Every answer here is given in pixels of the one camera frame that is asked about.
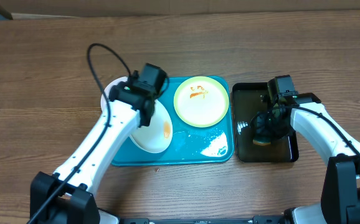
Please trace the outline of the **green yellow sponge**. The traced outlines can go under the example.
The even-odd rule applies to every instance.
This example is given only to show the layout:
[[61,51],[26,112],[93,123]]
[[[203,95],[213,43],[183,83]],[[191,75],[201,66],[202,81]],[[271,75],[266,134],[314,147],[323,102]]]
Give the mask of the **green yellow sponge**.
[[258,146],[268,146],[271,145],[271,139],[270,138],[266,138],[266,137],[254,137],[252,142],[255,145]]

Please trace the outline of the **white plate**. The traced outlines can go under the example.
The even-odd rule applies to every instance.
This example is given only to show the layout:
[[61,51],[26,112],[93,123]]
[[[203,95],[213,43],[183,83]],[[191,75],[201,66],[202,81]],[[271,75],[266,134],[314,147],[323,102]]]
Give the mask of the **white plate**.
[[134,131],[130,139],[140,149],[157,154],[165,151],[173,138],[173,124],[167,109],[158,100],[149,126]]
[[[120,77],[120,78],[117,78],[117,79],[113,80],[112,82],[110,82],[104,89],[106,97],[109,98],[110,90],[115,85],[119,84],[120,82],[126,82],[127,80],[128,80],[128,77]],[[102,95],[101,99],[100,99],[101,111],[104,111],[106,109],[106,107],[107,107],[107,103],[106,103],[104,96]]]

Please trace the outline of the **white plate front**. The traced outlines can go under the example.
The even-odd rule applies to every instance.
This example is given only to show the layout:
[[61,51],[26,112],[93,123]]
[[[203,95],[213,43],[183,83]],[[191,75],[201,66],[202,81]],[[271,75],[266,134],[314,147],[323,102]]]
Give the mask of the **white plate front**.
[[134,131],[130,139],[140,149],[157,154],[165,151],[173,138],[173,124],[167,109],[158,100],[149,126]]

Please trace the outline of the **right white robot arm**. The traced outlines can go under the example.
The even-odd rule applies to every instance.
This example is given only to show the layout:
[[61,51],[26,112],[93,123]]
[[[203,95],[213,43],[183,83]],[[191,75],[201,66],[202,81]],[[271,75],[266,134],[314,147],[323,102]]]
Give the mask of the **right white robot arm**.
[[329,115],[318,97],[275,94],[250,125],[253,141],[260,145],[299,133],[327,166],[320,202],[289,208],[280,223],[360,223],[360,142]]

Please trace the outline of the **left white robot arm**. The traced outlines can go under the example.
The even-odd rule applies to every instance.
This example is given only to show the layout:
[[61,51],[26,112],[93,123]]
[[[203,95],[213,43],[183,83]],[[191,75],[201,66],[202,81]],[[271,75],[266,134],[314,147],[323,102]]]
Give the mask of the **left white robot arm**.
[[106,107],[77,150],[53,174],[34,177],[29,223],[119,223],[98,208],[95,194],[124,141],[149,125],[160,88],[120,82],[102,95]]

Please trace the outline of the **black water tray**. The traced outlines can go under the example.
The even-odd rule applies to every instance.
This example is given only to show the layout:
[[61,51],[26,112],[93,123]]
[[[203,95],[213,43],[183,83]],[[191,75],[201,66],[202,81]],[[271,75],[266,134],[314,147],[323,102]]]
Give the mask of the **black water tray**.
[[253,143],[250,120],[267,109],[262,97],[268,95],[265,82],[237,83],[232,87],[236,154],[242,162],[295,162],[299,159],[296,134],[285,136],[267,146]]

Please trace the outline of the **teal plastic tray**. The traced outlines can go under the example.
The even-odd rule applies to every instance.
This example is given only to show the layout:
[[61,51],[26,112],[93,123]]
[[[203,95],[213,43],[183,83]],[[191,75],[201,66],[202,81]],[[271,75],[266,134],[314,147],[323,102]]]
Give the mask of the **teal plastic tray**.
[[165,83],[169,88],[159,102],[167,109],[173,124],[169,147],[160,153],[140,149],[130,138],[122,144],[111,164],[114,166],[163,166],[180,164],[218,163],[228,161],[234,153],[231,107],[217,124],[197,128],[186,124],[175,112],[174,95],[188,77],[172,77]]

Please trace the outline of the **yellow-green plate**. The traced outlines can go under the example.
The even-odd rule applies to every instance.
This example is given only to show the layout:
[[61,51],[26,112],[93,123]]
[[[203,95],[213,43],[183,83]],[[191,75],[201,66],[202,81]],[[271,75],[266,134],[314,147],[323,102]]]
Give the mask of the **yellow-green plate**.
[[229,96],[224,86],[211,77],[191,77],[174,93],[174,110],[186,124],[207,128],[219,123],[229,109]]

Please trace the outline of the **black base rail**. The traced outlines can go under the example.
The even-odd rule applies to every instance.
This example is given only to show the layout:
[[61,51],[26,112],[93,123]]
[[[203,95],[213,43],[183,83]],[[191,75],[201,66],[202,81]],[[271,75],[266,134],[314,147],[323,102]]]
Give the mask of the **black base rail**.
[[121,218],[119,224],[285,224],[291,223],[283,215],[256,215],[252,218],[194,218],[162,219]]

